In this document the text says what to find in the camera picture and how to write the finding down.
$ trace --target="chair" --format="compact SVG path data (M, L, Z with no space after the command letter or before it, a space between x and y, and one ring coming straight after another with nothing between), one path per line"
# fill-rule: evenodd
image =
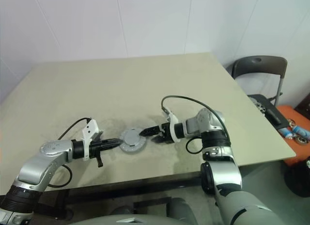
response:
M274 56L244 57L236 60L232 66L233 79L236 79L243 74L250 73L268 73L280 75L279 86L275 97L266 99L265 96L260 94L248 95L248 97L255 99L254 101L259 102L260 106L263 106L264 111L261 111L265 113L266 118L276 129L284 128L289 125L288 121L276 108L279 103L279 97L282 95L281 88L285 76L286 66L287 60L285 58ZM270 101L273 100L275 100L274 105L270 103Z
M238 76L250 73L267 73L280 75L280 82L277 95L270 100L275 99L275 106L279 103L279 97L283 84L287 66L287 60L283 57L273 56L251 56L238 59L232 66L232 77L236 79Z

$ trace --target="round metal object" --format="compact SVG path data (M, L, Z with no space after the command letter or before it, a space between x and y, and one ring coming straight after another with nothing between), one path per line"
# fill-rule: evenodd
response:
M305 139L304 137L297 135L294 137L294 140L296 141L296 143L300 144L300 145L306 145L308 144L308 140Z
M260 110L260 112L262 112L263 114L266 112L266 108L260 102L258 102L255 98L251 98L251 97L249 98L256 105L256 107Z
M294 127L295 126L295 121L294 120L288 119L287 121L289 122L290 127Z
M123 131L120 139L124 142L120 145L120 148L128 153L142 150L146 143L146 138L139 135L141 131L141 128L129 128Z

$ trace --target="small bottle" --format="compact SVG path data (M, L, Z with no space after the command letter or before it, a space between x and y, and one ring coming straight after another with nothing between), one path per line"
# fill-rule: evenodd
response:
M306 138L307 140L310 140L310 131L307 131L306 129L303 129L302 127L300 126L294 126L292 128L292 131L294 133L297 133L299 134L300 136Z
M286 139L293 138L293 133L286 127L278 129L278 132Z

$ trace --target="robotic arm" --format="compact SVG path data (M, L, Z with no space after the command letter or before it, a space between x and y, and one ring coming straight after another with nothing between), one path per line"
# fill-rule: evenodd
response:
M26 225L42 192L47 188L56 170L74 159L96 158L102 167L100 152L122 144L120 139L101 140L95 120L90 119L82 130L83 138L55 140L45 143L39 152L30 158L20 170L9 192L0 203L1 225Z
M191 98L167 97L188 99L207 108L201 109L195 117L179 123L176 116L162 104L169 122L146 128L140 135L158 135L154 141L166 143L179 142L183 137L201 138L202 149L200 151L205 160L205 163L201 165L202 189L207 194L215 196L224 224L284 225L279 217L254 195L242 191L241 174L234 160L222 114Z

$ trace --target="table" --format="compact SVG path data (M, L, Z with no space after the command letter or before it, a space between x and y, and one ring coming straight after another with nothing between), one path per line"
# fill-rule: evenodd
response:
M223 113L238 165L295 155L210 53L44 63L1 105L0 195L42 144L57 139L77 119L92 117L105 138L119 137L128 127L165 122L160 100L169 94L195 98ZM201 109L181 99L166 103L179 120ZM80 139L82 127L84 123L64 138ZM187 153L185 142L159 145L148 140L145 149L134 155L120 148L104 151L103 168L97 167L95 159L75 160L69 164L73 179L65 188L197 172L202 156ZM53 183L67 178L66 170L60 168Z

